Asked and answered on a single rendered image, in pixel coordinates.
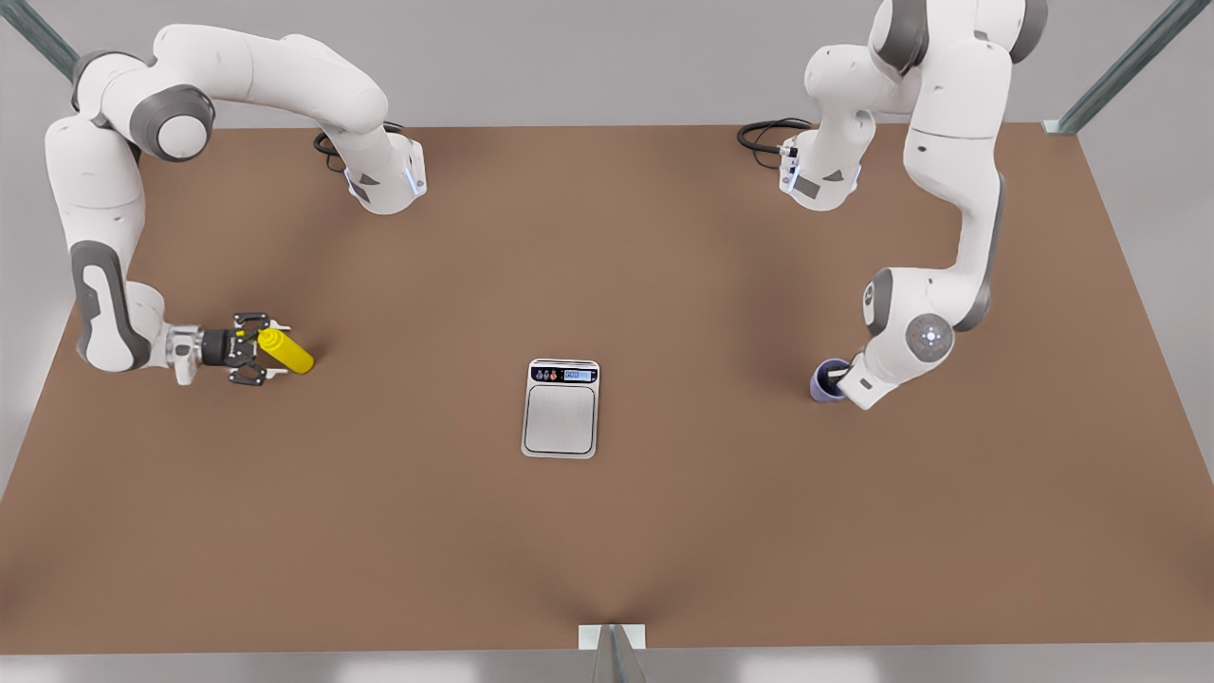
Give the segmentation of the blue cup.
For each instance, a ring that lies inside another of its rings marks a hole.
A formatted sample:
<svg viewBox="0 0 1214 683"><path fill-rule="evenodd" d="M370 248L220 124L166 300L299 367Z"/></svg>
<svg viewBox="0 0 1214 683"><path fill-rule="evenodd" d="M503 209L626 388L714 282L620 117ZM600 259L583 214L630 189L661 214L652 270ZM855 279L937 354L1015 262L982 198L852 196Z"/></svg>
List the blue cup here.
<svg viewBox="0 0 1214 683"><path fill-rule="evenodd" d="M810 393L815 402L822 403L834 403L843 402L847 397L843 389L838 388L836 383L832 383L828 379L828 371L832 368L851 368L849 362L843 359L828 359L816 368L815 376L811 380Z"/></svg>

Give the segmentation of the yellow sauce bottle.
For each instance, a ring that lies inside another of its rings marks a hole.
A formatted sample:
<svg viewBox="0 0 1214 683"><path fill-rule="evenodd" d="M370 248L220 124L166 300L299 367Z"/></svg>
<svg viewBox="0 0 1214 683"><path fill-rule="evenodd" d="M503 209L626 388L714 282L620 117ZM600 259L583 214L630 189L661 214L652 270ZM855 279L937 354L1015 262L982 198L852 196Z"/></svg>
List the yellow sauce bottle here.
<svg viewBox="0 0 1214 683"><path fill-rule="evenodd" d="M279 362L287 371L307 375L314 368L313 355L304 351L282 328L262 328L257 332L261 351Z"/></svg>

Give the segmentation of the silver digital kitchen scale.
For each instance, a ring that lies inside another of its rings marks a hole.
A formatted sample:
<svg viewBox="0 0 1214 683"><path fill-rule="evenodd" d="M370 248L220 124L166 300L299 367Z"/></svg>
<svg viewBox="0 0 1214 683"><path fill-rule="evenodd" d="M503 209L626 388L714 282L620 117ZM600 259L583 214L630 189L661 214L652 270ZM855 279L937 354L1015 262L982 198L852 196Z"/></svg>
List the silver digital kitchen scale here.
<svg viewBox="0 0 1214 683"><path fill-rule="evenodd" d="M528 457L594 457L599 437L595 362L534 359L528 366L521 450Z"/></svg>

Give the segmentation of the silver frame post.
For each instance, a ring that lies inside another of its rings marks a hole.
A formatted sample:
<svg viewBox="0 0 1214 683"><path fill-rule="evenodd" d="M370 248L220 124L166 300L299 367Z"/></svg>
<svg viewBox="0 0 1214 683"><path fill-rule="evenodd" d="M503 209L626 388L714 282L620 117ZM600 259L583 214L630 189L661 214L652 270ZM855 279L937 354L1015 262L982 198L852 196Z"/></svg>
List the silver frame post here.
<svg viewBox="0 0 1214 683"><path fill-rule="evenodd" d="M28 0L0 0L0 17L72 82L78 52Z"/></svg>
<svg viewBox="0 0 1214 683"><path fill-rule="evenodd" d="M647 683L636 655L646 648L645 625L582 625L579 648L594 650L591 683Z"/></svg>
<svg viewBox="0 0 1214 683"><path fill-rule="evenodd" d="M1212 0L1172 0L1170 5L1131 42L1096 82L1093 82L1079 99L1057 120L1040 123L1044 133L1051 136L1076 136L1093 121L1114 96L1127 87L1144 68L1162 53L1196 17L1206 11Z"/></svg>

